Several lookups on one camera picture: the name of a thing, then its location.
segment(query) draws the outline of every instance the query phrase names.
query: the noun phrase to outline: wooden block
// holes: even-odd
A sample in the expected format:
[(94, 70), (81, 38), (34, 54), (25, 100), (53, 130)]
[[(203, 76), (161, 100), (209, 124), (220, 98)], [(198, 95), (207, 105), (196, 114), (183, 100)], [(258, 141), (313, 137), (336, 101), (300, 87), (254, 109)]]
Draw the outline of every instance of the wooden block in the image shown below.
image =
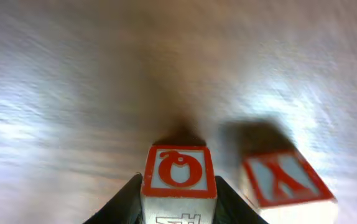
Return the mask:
[(145, 224), (211, 224), (217, 201), (206, 146), (152, 146), (141, 185)]
[(244, 158), (241, 189), (270, 224), (335, 222), (334, 196), (297, 151)]

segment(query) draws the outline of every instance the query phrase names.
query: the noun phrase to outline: red border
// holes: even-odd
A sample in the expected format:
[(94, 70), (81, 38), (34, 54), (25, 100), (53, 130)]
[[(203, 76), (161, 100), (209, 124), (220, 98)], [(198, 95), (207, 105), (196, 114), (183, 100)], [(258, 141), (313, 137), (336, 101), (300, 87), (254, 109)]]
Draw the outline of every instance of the red border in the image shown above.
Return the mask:
[[(293, 199), (288, 199), (288, 200), (280, 200), (278, 202), (271, 202), (264, 198), (264, 196), (261, 193), (261, 189), (259, 188), (259, 186), (257, 184), (254, 172), (253, 172), (251, 166), (249, 165), (249, 159), (270, 157), (273, 155), (278, 156), (278, 155), (283, 155), (283, 154), (292, 155), (297, 160), (297, 162), (300, 164), (300, 166), (303, 167), (305, 173), (308, 175), (311, 182), (313, 182), (313, 184), (315, 184), (316, 188), (320, 191), (319, 195), (317, 195), (316, 197), (310, 197), (310, 198), (306, 198), (306, 199), (293, 198)], [(323, 183), (322, 179), (318, 176), (318, 174), (315, 172), (315, 170), (311, 167), (311, 165), (304, 159), (304, 157), (298, 151), (284, 151), (284, 152), (275, 152), (275, 153), (250, 156), (250, 157), (245, 158), (245, 160), (243, 161), (243, 166), (249, 175), (249, 179), (253, 186), (253, 189), (254, 189), (254, 192), (258, 199), (260, 207), (273, 207), (273, 206), (278, 206), (278, 205), (304, 203), (304, 202), (311, 202), (311, 201), (316, 201), (316, 200), (335, 199), (333, 194), (329, 191), (328, 187)]]
[[(152, 188), (152, 174), (154, 173), (156, 152), (158, 149), (203, 151), (203, 155), (205, 156), (205, 172), (208, 190), (178, 190)], [(209, 149), (206, 146), (152, 146), (148, 152), (146, 171), (142, 180), (141, 192), (143, 195), (151, 197), (217, 198), (216, 180), (215, 174), (213, 172), (213, 164), (211, 163)]]

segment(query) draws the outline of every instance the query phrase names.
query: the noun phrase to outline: wood grain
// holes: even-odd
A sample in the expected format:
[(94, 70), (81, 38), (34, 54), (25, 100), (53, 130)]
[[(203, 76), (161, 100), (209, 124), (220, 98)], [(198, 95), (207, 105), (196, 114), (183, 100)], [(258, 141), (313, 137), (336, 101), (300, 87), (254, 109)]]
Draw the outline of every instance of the wood grain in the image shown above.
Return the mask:
[(183, 119), (231, 183), (277, 124), (357, 223), (357, 1), (0, 1), (0, 223), (83, 222)]

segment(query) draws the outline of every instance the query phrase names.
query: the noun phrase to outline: alphabet block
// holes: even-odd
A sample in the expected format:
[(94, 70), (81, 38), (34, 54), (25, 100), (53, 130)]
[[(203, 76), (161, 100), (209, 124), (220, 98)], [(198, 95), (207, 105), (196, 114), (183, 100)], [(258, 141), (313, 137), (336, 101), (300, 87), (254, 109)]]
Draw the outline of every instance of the alphabet block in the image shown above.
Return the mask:
[(145, 224), (212, 224), (217, 189), (206, 146), (152, 146), (141, 185)]
[(334, 196), (297, 151), (246, 157), (241, 180), (250, 206), (270, 224), (335, 221)]

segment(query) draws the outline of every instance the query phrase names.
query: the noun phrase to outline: red letter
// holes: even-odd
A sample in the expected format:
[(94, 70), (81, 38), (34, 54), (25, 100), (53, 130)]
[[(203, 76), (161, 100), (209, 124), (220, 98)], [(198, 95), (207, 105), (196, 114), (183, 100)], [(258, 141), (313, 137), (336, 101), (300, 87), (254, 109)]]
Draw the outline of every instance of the red letter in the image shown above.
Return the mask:
[(282, 199), (288, 198), (288, 195), (281, 189), (280, 183), (286, 184), (294, 193), (294, 195), (307, 194), (310, 195), (313, 192), (304, 187), (301, 183), (297, 182), (291, 176), (289, 176), (285, 171), (279, 166), (278, 159), (266, 159), (262, 163), (270, 169), (274, 176), (274, 183), (272, 186), (272, 193), (275, 198)]
[[(162, 152), (159, 155), (164, 158), (159, 165), (159, 177), (168, 185), (173, 187), (190, 187), (198, 183), (202, 177), (202, 166), (196, 158), (184, 154), (180, 154), (177, 151)], [(188, 164), (190, 167), (190, 177), (188, 180), (182, 183), (174, 181), (171, 176), (172, 166), (177, 164), (178, 166), (184, 166)]]

